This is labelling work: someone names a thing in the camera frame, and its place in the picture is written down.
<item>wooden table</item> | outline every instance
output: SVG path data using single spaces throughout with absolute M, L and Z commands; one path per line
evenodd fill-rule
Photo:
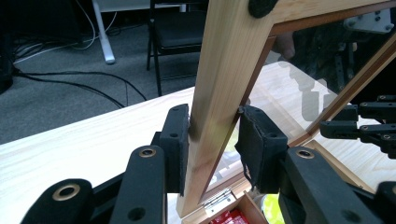
M 309 116 L 302 114 L 299 77 L 305 78 L 303 83 L 313 82 L 314 89 L 310 90 L 329 94 L 294 66 L 273 63 L 264 66 L 249 97 L 251 104 L 263 108 L 290 138 L 310 123 L 306 121 Z M 0 146 L 0 222 L 19 223 L 37 197 L 56 182 L 83 178 L 95 187 L 122 173 L 131 152 L 149 145 L 154 133 L 162 129 L 168 109 L 191 105 L 193 92 L 194 88 L 178 91 Z M 319 142 L 370 186 L 396 180 L 396 161 L 387 160 L 379 149 L 361 153 L 354 148 L 358 141 Z M 340 151 L 343 145 L 347 152 Z M 176 223 L 180 221 L 175 212 L 176 197 L 170 198 L 170 218 L 175 219 L 169 223 Z

